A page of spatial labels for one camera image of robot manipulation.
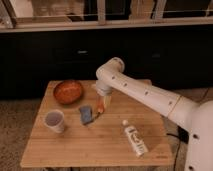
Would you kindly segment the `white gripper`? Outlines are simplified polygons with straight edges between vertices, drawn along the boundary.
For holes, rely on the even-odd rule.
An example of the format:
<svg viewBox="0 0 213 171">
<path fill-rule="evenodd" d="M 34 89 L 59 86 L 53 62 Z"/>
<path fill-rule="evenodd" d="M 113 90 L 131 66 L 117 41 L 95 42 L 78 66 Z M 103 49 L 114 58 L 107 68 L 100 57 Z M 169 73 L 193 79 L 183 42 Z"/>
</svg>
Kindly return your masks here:
<svg viewBox="0 0 213 171">
<path fill-rule="evenodd" d="M 100 95 L 97 100 L 97 108 L 102 110 L 107 108 L 109 104 L 109 96 L 112 93 L 112 88 L 101 81 L 96 82 L 96 91 Z"/>
</svg>

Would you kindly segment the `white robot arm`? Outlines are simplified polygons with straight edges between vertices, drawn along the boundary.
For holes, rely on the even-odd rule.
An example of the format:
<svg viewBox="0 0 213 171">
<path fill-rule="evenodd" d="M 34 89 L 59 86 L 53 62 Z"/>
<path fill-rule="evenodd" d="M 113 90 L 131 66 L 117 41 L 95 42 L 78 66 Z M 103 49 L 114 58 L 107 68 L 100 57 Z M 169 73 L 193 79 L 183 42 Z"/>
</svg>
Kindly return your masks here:
<svg viewBox="0 0 213 171">
<path fill-rule="evenodd" d="M 124 69 L 118 57 L 101 65 L 96 70 L 97 93 L 106 96 L 117 89 L 176 123 L 189 134 L 184 171 L 213 171 L 213 100 L 199 104 L 126 76 Z"/>
</svg>

